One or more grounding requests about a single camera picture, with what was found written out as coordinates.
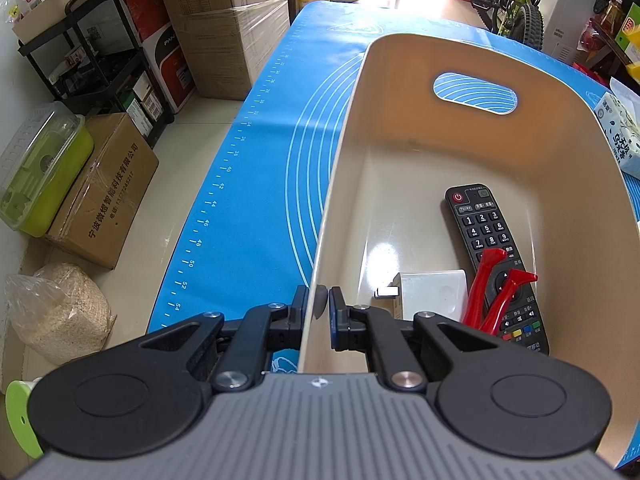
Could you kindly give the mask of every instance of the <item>red and white box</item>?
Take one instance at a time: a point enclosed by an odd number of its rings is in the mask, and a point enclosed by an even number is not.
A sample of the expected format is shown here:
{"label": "red and white box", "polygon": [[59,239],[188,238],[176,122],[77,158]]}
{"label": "red and white box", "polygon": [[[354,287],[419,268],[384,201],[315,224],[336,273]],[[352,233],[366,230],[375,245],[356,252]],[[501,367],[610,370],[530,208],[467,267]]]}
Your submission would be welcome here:
{"label": "red and white box", "polygon": [[125,0],[142,49],[164,95],[177,113],[195,84],[162,0]]}

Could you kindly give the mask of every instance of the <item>ribbed gray surface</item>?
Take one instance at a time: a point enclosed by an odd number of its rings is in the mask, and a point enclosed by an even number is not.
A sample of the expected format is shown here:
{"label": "ribbed gray surface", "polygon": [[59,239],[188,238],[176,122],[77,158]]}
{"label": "ribbed gray surface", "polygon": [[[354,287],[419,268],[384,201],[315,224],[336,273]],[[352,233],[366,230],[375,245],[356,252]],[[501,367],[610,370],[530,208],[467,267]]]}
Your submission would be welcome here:
{"label": "ribbed gray surface", "polygon": [[218,396],[192,431],[142,457],[91,462],[50,454],[25,480],[596,480],[618,476],[595,455],[518,461],[453,435],[419,396],[372,374],[270,374]]}

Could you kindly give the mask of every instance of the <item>tissue packet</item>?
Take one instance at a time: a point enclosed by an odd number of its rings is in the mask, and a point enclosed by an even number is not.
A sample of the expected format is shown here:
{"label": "tissue packet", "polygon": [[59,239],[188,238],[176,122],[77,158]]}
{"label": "tissue packet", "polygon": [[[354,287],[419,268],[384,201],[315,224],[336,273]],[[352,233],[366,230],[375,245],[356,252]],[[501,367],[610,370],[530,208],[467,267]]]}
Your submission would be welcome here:
{"label": "tissue packet", "polygon": [[640,178],[640,130],[626,108],[606,93],[595,108],[620,170]]}

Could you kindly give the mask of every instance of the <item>black remote control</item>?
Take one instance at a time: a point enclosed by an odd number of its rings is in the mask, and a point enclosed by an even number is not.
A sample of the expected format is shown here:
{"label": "black remote control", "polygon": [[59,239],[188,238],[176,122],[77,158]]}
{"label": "black remote control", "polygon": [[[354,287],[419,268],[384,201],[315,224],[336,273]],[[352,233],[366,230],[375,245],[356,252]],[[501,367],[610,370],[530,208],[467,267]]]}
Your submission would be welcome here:
{"label": "black remote control", "polygon": [[[502,289],[509,270],[526,269],[504,216],[487,186],[471,184],[450,187],[445,194],[445,200],[453,211],[474,272],[478,272],[482,250],[498,247],[507,251],[507,257],[494,267],[489,277],[484,294],[486,314]],[[531,350],[549,354],[545,327],[529,283],[521,286],[514,294],[508,311],[500,322],[497,335]]]}

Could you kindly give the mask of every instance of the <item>white wall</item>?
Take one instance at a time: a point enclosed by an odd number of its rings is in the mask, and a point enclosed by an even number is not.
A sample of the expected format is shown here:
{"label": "white wall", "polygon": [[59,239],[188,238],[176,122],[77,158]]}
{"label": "white wall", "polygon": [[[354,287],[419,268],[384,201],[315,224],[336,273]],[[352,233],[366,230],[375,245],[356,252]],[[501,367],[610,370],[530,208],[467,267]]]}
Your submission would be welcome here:
{"label": "white wall", "polygon": [[[0,152],[31,108],[52,100],[29,61],[18,54],[18,40],[11,25],[4,20],[3,13],[0,19]],[[6,325],[4,276],[18,271],[27,241],[27,235],[11,231],[0,221],[0,355]]]}

